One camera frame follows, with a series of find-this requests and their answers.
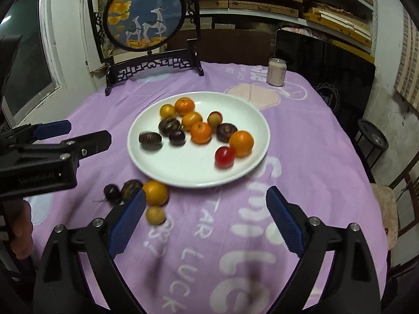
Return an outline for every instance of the window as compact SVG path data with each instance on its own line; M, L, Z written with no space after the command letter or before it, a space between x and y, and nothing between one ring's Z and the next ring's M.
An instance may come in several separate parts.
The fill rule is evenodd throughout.
M50 0L16 0L0 24L0 37L22 35L12 72L4 87L2 109L14 126L59 87L47 31Z

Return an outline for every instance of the chair cushion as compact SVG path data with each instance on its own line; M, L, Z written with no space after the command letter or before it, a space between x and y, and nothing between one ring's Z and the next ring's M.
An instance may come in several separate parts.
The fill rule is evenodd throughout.
M380 204L384 228L388 229L387 240L388 250L390 250L395 246L399 233L396 198L393 190L388 186L371 183L371 187Z

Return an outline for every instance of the can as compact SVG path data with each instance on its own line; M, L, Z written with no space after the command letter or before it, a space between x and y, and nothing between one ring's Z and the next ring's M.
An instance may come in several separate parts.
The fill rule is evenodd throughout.
M286 62L281 59L272 58L269 61L266 82L273 86L283 86L285 84L285 73Z

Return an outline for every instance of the cherry tomato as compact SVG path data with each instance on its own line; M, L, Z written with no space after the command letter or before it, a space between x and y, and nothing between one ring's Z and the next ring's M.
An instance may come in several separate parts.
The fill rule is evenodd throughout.
M215 166L220 169L227 169L234 164L234 151L231 147L220 147L215 152Z

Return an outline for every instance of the table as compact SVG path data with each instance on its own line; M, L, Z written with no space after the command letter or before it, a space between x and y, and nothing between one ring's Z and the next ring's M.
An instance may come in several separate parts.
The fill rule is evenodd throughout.
M276 185L308 217L330 226L358 223L369 244L381 294L386 275L387 239L381 212L351 141L331 110L299 74L286 73L283 87L266 83L267 68L202 63L194 70L155 75L91 95L69 117L71 133L52 140L108 130L106 153L80 162L73 190L36 196L33 207L35 261L58 223L86 226L105 217L103 187L133 178L147 181L126 149L134 119L157 100L183 92L217 91L253 102L267 119L271 143L263 162L249 175L206 190L170 189L167 222L150 227L141 218L121 255L115 258L126 283L148 313L265 313L292 274L298 257L286 248L265 205ZM105 305L87 259L85 273L97 303ZM307 302L315 304L326 282L332 254Z

